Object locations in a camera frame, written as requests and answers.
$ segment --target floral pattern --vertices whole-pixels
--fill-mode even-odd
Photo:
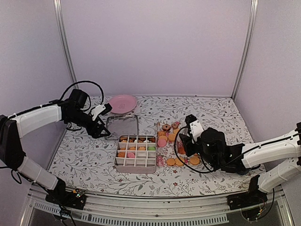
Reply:
[[[100,100],[99,97],[91,98],[92,106]],[[204,129],[213,127],[224,132],[229,145],[252,142],[241,115],[229,98],[146,96],[137,97],[137,101],[131,114],[138,116],[140,135],[155,136],[158,121],[184,121],[188,114],[194,114]],[[84,129],[68,131],[49,171],[66,181],[68,187],[91,192],[167,197],[247,190],[251,177],[265,171],[262,166],[243,176],[222,171],[199,174],[185,167],[161,167],[164,161],[157,158],[154,174],[118,173],[114,168],[117,144],[114,140],[93,139]],[[206,170],[201,164],[196,169]]]

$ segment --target tabletop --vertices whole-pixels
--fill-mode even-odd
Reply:
[[[228,145],[251,143],[246,124],[230,98],[138,96],[139,135],[156,135],[158,121],[184,121],[195,115],[204,129],[212,127],[225,133]],[[91,98],[92,106],[100,97]],[[111,113],[102,119],[112,116]],[[118,173],[114,158],[118,141],[94,139],[85,129],[67,131],[49,172],[64,180],[68,187],[111,194],[179,197],[215,195],[248,189],[250,179],[265,171],[264,166],[246,175],[220,170],[199,174],[186,167],[158,167],[154,174]],[[198,170],[206,170],[203,165]]]

